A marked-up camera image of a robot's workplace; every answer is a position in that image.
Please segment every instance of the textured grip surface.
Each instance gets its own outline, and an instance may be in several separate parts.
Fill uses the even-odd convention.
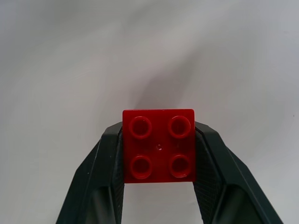
[[[211,224],[219,197],[222,179],[200,133],[196,132],[196,182],[194,191],[204,224]]]
[[[124,192],[124,179],[123,179],[123,150],[122,150],[122,133],[119,136],[117,144],[117,152],[115,157],[114,170],[112,175],[112,200],[114,205],[114,215],[116,224],[121,224],[122,205],[123,205],[123,192]]]

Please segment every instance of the red lego brick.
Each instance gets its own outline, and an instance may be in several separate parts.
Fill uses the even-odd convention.
[[[194,110],[124,110],[122,122],[125,183],[195,181]]]

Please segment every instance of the small hole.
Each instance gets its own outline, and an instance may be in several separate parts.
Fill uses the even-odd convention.
[[[151,122],[146,117],[135,117],[129,125],[131,134],[137,139],[145,139],[151,133]]]
[[[161,151],[161,150],[162,150],[162,146],[161,146],[160,144],[158,144],[158,145],[156,146],[156,149],[159,150],[159,151]]]

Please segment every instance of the white background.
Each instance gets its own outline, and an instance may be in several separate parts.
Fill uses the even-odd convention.
[[[298,0],[1,0],[0,223],[55,223],[131,108],[194,108],[298,222]],[[127,185],[122,223],[201,223],[192,185]]]

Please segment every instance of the clamp jaw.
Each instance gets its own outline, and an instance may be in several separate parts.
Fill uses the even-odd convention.
[[[282,224],[247,166],[220,135],[195,122],[194,191],[204,224]],[[56,224],[121,224],[122,122],[108,127],[78,167]]]

